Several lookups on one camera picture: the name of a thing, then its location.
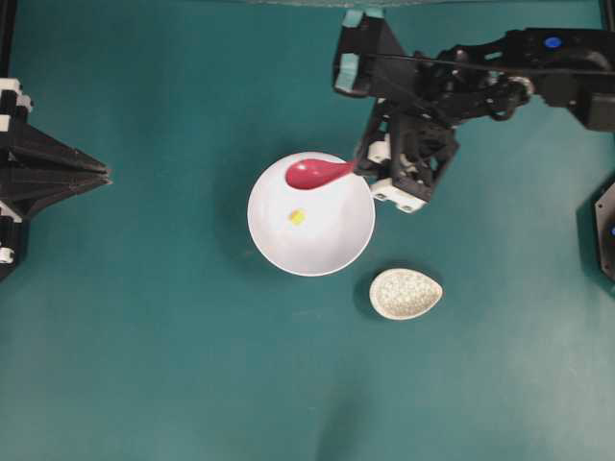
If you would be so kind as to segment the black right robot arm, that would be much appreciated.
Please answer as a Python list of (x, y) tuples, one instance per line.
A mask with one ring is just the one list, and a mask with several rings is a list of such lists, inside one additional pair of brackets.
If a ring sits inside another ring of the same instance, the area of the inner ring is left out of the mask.
[(360, 33), (350, 93), (374, 97), (355, 173), (424, 205), (458, 149), (456, 128), (510, 119), (539, 96), (587, 130), (614, 130), (614, 35), (604, 30), (525, 29), (431, 59), (407, 54), (382, 23)]

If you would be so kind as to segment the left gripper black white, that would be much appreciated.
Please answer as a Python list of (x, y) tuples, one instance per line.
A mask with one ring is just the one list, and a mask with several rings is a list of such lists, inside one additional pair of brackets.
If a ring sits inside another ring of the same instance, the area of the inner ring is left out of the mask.
[[(1, 79), (1, 280), (25, 258), (30, 223), (38, 213), (73, 196), (111, 184), (107, 166), (28, 123), (31, 98), (17, 79)], [(18, 158), (73, 170), (17, 168)]]

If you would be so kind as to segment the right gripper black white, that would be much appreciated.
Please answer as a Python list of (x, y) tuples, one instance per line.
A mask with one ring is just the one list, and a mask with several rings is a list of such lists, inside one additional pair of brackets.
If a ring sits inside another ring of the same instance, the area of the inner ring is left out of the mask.
[(380, 98), (355, 148), (353, 172), (374, 180), (374, 199), (416, 212), (431, 201), (457, 149), (455, 129), (426, 114), (397, 112)]

